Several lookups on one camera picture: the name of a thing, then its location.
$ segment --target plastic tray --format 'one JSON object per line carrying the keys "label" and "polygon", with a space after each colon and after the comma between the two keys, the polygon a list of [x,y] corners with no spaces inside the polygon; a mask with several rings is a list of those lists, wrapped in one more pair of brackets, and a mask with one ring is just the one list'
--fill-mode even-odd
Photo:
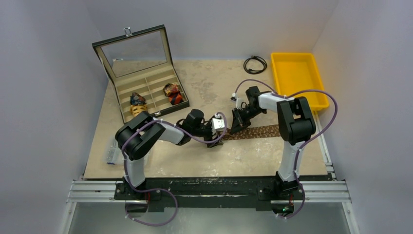
{"label": "plastic tray", "polygon": [[[271,53],[271,66],[276,91],[281,95],[291,95],[304,89],[324,90],[316,61],[310,53]],[[329,106],[324,94],[310,92],[299,96],[307,98],[313,111]]]}

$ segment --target metal clasp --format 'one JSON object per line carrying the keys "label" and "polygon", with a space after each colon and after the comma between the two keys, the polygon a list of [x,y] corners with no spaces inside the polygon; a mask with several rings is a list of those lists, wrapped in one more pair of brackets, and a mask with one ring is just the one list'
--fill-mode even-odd
{"label": "metal clasp", "polygon": [[132,31],[131,31],[131,28],[130,28],[130,27],[124,28],[123,31],[125,32],[125,35],[126,35],[127,37],[132,36]]}

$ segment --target black cable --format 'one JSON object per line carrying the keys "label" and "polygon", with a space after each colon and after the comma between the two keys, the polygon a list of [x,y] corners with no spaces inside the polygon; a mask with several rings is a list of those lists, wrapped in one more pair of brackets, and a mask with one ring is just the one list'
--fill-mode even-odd
{"label": "black cable", "polygon": [[[251,68],[247,69],[246,65],[251,59],[254,59],[254,60],[260,62],[263,65],[263,69],[262,70],[253,70]],[[267,62],[263,58],[261,58],[260,56],[251,56],[250,58],[246,59],[245,62],[244,62],[244,70],[248,74],[251,74],[251,75],[259,74],[259,73],[265,71],[266,69],[267,69]]]}
{"label": "black cable", "polygon": [[185,120],[185,119],[182,118],[182,119],[178,120],[178,122],[176,122],[176,124],[177,124],[177,125],[178,125],[178,124],[181,124],[181,122],[184,121],[184,120]]}

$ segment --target beige felt compartment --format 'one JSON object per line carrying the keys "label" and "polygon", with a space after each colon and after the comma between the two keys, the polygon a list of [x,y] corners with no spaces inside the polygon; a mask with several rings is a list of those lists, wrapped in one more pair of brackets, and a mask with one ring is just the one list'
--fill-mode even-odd
{"label": "beige felt compartment", "polygon": [[160,69],[147,73],[129,74],[116,78],[114,82],[125,122],[133,118],[130,113],[130,96],[133,92],[137,92],[146,99],[150,114],[172,106],[163,92],[163,88],[168,83],[177,84],[183,100],[188,101],[172,65],[161,65]]}

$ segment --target purple cable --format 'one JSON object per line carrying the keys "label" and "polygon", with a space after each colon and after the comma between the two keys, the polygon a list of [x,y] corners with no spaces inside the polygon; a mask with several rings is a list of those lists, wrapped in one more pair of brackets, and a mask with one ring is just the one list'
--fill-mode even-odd
{"label": "purple cable", "polygon": [[302,145],[298,148],[298,150],[297,150],[296,157],[295,157],[295,159],[294,159],[294,176],[295,176],[295,178],[296,178],[296,182],[298,183],[298,185],[301,187],[301,190],[302,190],[302,202],[301,202],[300,207],[297,209],[297,211],[295,211],[295,212],[292,213],[290,216],[287,216],[287,217],[285,217],[285,218],[292,218],[292,217],[294,217],[296,214],[298,214],[298,212],[300,212],[300,210],[301,210],[302,207],[304,206],[304,201],[305,201],[304,187],[303,187],[302,184],[300,183],[300,181],[299,181],[299,179],[298,179],[298,177],[297,177],[297,173],[295,172],[295,171],[297,170],[297,162],[298,162],[298,156],[299,156],[299,154],[300,154],[300,150],[302,150],[308,143],[310,143],[310,142],[313,141],[314,139],[318,138],[321,134],[323,134],[323,133],[331,126],[331,124],[333,123],[333,121],[336,119],[337,111],[338,111],[337,101],[334,99],[333,96],[331,96],[331,94],[329,94],[328,92],[323,91],[323,90],[306,89],[306,90],[298,91],[298,92],[296,92],[296,93],[294,93],[294,94],[291,94],[290,96],[287,96],[287,98],[292,98],[292,97],[295,96],[295,95],[302,94],[302,93],[308,93],[308,92],[319,92],[319,93],[325,94],[325,95],[327,95],[329,98],[331,98],[331,100],[332,100],[333,103],[334,103],[334,114],[333,114],[333,117],[331,118],[330,122],[325,126],[325,128],[323,128],[319,133],[315,134],[315,135],[314,135],[312,138],[310,138],[308,141],[304,142],[304,144],[302,144]]}
{"label": "purple cable", "polygon": [[241,81],[241,83],[237,86],[237,88],[235,89],[235,93],[237,93],[237,91],[238,91],[238,89],[240,88],[240,86],[244,83],[244,82],[246,82],[246,81],[255,81],[255,82],[258,82],[258,83],[260,83],[260,84],[263,84],[263,85],[265,85],[265,86],[267,86],[273,93],[277,93],[277,92],[275,92],[275,90],[271,87],[271,86],[269,86],[268,84],[266,84],[266,83],[264,83],[264,82],[262,82],[262,81],[260,81],[260,80],[257,80],[257,79],[245,79],[245,80],[243,80],[243,81]]}
{"label": "purple cable", "polygon": [[221,134],[218,138],[216,138],[215,140],[211,140],[211,141],[199,140],[199,139],[195,138],[194,136],[192,136],[191,134],[189,134],[189,133],[188,133],[187,131],[185,131],[184,129],[182,129],[182,128],[174,125],[174,124],[171,124],[171,123],[169,123],[169,122],[160,120],[160,119],[153,120],[153,121],[145,124],[145,125],[142,126],[140,129],[138,129],[128,140],[126,140],[126,142],[125,142],[125,143],[123,144],[123,146],[122,146],[121,151],[122,151],[122,155],[123,155],[123,159],[124,159],[124,160],[123,160],[123,167],[124,167],[124,170],[125,170],[125,180],[128,182],[128,184],[130,185],[130,187],[131,187],[135,192],[138,192],[138,193],[148,193],[148,192],[152,192],[152,191],[156,191],[156,190],[164,191],[164,192],[168,193],[168,194],[173,198],[173,200],[174,200],[174,202],[175,202],[175,208],[176,208],[176,209],[175,209],[175,212],[174,212],[173,215],[172,215],[172,217],[171,217],[170,219],[168,219],[167,221],[165,221],[165,222],[163,222],[163,223],[147,223],[147,222],[144,222],[144,221],[135,219],[135,218],[133,218],[132,216],[130,216],[130,215],[128,214],[127,206],[125,206],[125,213],[126,213],[126,217],[127,217],[127,218],[129,218],[129,219],[132,220],[132,221],[135,221],[135,222],[138,222],[138,223],[147,225],[147,226],[159,227],[159,226],[163,226],[163,225],[165,225],[165,224],[170,223],[170,222],[176,217],[176,214],[178,213],[178,201],[176,200],[176,197],[175,197],[170,191],[168,191],[168,190],[166,190],[166,189],[161,189],[161,188],[159,188],[159,189],[138,190],[138,189],[136,189],[136,188],[131,184],[131,182],[130,182],[130,180],[129,180],[128,168],[127,168],[127,165],[126,165],[128,156],[127,156],[126,153],[125,153],[126,146],[129,144],[129,142],[130,142],[134,137],[136,137],[141,131],[145,130],[147,127],[151,126],[152,124],[155,124],[155,123],[164,123],[164,124],[167,124],[167,125],[170,125],[170,126],[176,128],[176,129],[181,130],[182,132],[184,132],[186,135],[188,135],[188,136],[191,137],[192,139],[196,140],[197,142],[205,143],[205,144],[215,143],[215,142],[219,141],[222,137],[224,137],[224,135],[225,135],[225,133],[226,133],[226,127],[227,127],[225,115],[224,115],[222,112],[218,112],[217,114],[221,115],[222,118],[224,119],[224,126],[225,126],[225,128],[224,128],[224,131],[222,132],[222,134]]}

